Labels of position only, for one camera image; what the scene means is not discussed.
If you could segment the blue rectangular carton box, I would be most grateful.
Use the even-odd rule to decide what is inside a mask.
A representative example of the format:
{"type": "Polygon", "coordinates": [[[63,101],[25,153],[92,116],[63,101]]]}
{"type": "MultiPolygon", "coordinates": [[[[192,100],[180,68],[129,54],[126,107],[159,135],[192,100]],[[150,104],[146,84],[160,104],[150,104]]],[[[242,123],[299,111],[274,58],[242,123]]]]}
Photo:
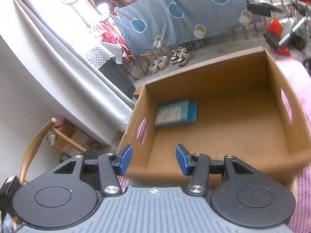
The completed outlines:
{"type": "Polygon", "coordinates": [[[197,120],[198,103],[182,100],[164,104],[158,108],[155,126],[170,126],[184,123],[193,123],[197,120]]]}

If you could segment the black seat wooden chair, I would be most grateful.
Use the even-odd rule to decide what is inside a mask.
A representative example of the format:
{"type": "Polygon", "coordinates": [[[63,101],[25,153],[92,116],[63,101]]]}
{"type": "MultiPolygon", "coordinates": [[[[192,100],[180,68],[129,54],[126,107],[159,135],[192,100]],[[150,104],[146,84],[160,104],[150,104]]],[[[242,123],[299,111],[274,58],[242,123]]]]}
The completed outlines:
{"type": "Polygon", "coordinates": [[[38,152],[38,149],[39,149],[42,141],[44,140],[45,136],[48,134],[49,131],[52,131],[53,133],[56,134],[56,136],[61,137],[65,141],[66,144],[73,146],[78,151],[80,151],[82,153],[86,152],[85,148],[80,146],[78,143],[76,143],[71,138],[64,135],[59,129],[57,129],[55,127],[55,124],[57,123],[57,121],[58,120],[54,117],[51,120],[49,120],[40,129],[40,131],[34,136],[34,138],[30,141],[27,148],[25,149],[25,152],[24,152],[24,155],[22,158],[21,167],[19,170],[19,177],[18,177],[21,185],[24,185],[25,183],[27,183],[27,181],[25,180],[25,177],[26,177],[27,171],[29,169],[29,166],[30,166],[31,162],[33,161],[36,153],[38,152]]]}

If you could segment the brown cardboard box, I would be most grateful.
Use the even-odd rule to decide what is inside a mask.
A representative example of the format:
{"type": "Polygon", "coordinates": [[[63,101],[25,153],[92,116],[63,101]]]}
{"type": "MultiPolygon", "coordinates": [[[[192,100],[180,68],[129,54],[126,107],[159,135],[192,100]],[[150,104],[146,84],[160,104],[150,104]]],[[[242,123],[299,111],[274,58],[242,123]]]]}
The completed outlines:
{"type": "Polygon", "coordinates": [[[133,148],[126,177],[183,185],[188,178],[175,156],[182,144],[212,159],[233,155],[279,182],[293,178],[310,162],[310,129],[288,67],[309,89],[310,77],[300,63],[276,63],[262,47],[147,82],[121,140],[121,146],[133,148]],[[198,103],[195,122],[155,126],[161,105],[187,99],[198,103]]]}

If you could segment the white shoe pair left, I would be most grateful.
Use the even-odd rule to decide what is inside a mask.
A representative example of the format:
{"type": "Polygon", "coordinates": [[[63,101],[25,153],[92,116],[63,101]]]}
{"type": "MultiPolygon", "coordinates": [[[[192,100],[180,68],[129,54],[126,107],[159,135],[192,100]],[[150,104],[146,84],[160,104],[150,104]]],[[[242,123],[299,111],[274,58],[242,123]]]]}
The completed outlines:
{"type": "Polygon", "coordinates": [[[168,62],[169,62],[169,59],[167,56],[159,57],[150,65],[151,73],[154,74],[154,73],[157,73],[158,70],[165,69],[168,62]]]}

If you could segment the white brown sneaker pair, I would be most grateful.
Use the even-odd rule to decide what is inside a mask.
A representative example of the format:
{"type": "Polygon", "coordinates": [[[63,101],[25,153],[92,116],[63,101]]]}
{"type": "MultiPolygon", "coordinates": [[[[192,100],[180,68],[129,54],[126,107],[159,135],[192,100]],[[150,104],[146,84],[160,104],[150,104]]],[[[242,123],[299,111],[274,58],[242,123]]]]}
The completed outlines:
{"type": "Polygon", "coordinates": [[[170,63],[173,65],[178,65],[180,67],[184,66],[190,57],[190,53],[185,47],[179,46],[176,50],[172,51],[172,56],[170,58],[170,63]]]}

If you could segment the polka dot cloth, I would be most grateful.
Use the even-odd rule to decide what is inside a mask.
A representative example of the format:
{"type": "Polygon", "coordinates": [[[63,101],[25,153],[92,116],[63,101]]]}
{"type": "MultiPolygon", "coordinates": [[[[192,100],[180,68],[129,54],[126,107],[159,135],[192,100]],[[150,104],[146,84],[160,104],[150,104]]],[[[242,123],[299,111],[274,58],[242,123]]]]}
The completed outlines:
{"type": "Polygon", "coordinates": [[[120,44],[111,44],[100,42],[91,47],[85,54],[86,60],[97,70],[99,70],[106,62],[111,59],[116,64],[123,63],[123,49],[120,44]]]}

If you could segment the white curtain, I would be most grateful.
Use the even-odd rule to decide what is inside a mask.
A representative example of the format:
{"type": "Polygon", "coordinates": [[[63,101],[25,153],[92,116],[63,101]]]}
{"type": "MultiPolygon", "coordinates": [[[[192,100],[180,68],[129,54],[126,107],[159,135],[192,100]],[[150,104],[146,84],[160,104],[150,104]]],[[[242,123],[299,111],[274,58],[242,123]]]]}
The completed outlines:
{"type": "Polygon", "coordinates": [[[116,146],[134,102],[40,17],[30,0],[1,0],[1,37],[64,116],[107,146],[116,146]]]}

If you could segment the purple checkered tablecloth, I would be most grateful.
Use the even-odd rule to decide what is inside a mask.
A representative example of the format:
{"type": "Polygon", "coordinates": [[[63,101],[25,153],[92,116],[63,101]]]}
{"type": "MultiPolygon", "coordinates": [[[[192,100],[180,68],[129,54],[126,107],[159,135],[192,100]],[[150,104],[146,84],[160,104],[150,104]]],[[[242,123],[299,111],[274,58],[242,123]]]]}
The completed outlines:
{"type": "Polygon", "coordinates": [[[289,232],[285,186],[310,161],[310,131],[289,81],[264,50],[214,58],[147,82],[120,147],[118,231],[289,232]]]}

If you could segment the blue patterned hanging blanket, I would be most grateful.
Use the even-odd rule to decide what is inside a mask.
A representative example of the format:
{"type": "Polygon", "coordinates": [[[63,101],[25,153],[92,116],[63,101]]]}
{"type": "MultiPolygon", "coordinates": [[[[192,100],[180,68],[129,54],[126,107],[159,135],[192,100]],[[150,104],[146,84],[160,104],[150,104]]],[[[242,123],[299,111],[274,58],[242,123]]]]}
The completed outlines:
{"type": "Polygon", "coordinates": [[[254,0],[137,0],[115,9],[113,19],[131,54],[218,35],[261,21],[254,0]]]}

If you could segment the red bag on floor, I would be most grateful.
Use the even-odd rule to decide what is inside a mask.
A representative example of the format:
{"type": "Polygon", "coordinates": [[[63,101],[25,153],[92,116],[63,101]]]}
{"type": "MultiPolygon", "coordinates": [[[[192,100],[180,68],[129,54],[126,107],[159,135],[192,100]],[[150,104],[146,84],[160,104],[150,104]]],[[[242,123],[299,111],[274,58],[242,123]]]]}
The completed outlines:
{"type": "Polygon", "coordinates": [[[283,26],[279,20],[273,19],[266,26],[266,32],[264,38],[267,44],[273,49],[273,52],[277,55],[291,57],[291,53],[286,46],[279,46],[278,43],[281,40],[281,34],[283,32],[283,26]]]}

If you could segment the wheelchair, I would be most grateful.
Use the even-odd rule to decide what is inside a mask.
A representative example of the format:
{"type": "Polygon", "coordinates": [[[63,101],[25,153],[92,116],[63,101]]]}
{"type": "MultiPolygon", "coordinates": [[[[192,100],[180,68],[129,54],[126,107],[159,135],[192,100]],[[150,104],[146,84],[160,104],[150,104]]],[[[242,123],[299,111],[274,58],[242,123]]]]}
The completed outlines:
{"type": "Polygon", "coordinates": [[[283,32],[278,45],[281,47],[290,44],[297,50],[303,51],[310,37],[310,5],[292,0],[284,7],[284,18],[279,20],[283,32]]]}

